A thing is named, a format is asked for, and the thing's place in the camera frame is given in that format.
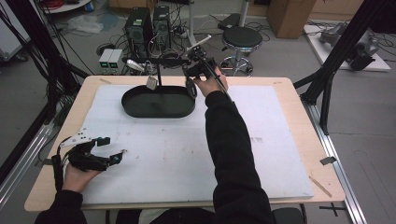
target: black sleeve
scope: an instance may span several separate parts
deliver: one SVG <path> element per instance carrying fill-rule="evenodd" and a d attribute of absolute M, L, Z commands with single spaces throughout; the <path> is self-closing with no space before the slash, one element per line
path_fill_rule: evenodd
<path fill-rule="evenodd" d="M 81 211 L 81 204 L 82 194 L 61 190 L 56 193 L 50 209 L 37 216 L 35 224 L 86 224 L 87 220 Z"/>
<path fill-rule="evenodd" d="M 221 91 L 205 99 L 206 138 L 215 176 L 215 223 L 273 223 L 268 196 L 254 166 L 247 126 Z"/>

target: white paper sheet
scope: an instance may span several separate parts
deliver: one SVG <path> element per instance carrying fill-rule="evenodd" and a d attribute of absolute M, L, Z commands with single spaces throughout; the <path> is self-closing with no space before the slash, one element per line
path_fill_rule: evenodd
<path fill-rule="evenodd" d="M 122 108 L 126 85 L 99 88 L 83 128 L 91 137 L 110 137 L 92 153 L 127 152 L 120 164 L 97 176 L 83 192 L 84 203 L 211 201 L 217 185 L 205 138 L 205 98 L 181 119 L 136 119 Z M 256 169 L 270 198 L 312 197 L 313 191 L 272 87 L 231 86 L 229 94 L 250 134 Z"/>

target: cardboard box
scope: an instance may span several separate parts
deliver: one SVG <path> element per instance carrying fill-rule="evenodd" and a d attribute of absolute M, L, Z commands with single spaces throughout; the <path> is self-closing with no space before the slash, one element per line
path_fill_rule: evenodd
<path fill-rule="evenodd" d="M 317 1 L 312 8 L 310 19 L 347 21 L 352 19 L 363 0 Z"/>
<path fill-rule="evenodd" d="M 150 11 L 157 4 L 156 0 L 109 0 L 109 6 L 112 8 L 125 9 L 133 7 L 148 7 Z"/>
<path fill-rule="evenodd" d="M 268 10 L 267 5 L 257 5 L 250 1 L 250 4 L 247 8 L 248 16 L 265 16 Z"/>
<path fill-rule="evenodd" d="M 298 38 L 317 0 L 272 0 L 267 20 L 278 38 Z"/>

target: black oval tray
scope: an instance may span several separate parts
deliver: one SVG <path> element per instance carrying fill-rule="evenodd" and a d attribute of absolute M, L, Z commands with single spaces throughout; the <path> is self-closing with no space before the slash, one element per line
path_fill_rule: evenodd
<path fill-rule="evenodd" d="M 122 95 L 121 103 L 134 118 L 183 118 L 195 108 L 195 99 L 180 86 L 159 86 L 155 91 L 137 86 Z"/>

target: stool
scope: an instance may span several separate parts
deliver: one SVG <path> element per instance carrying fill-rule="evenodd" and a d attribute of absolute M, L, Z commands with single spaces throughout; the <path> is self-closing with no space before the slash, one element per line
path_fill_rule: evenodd
<path fill-rule="evenodd" d="M 235 26 L 227 29 L 222 35 L 222 43 L 227 49 L 233 49 L 236 54 L 225 58 L 220 63 L 220 70 L 227 76 L 241 72 L 248 77 L 253 74 L 253 64 L 242 57 L 242 53 L 250 53 L 262 45 L 262 35 L 247 27 Z"/>

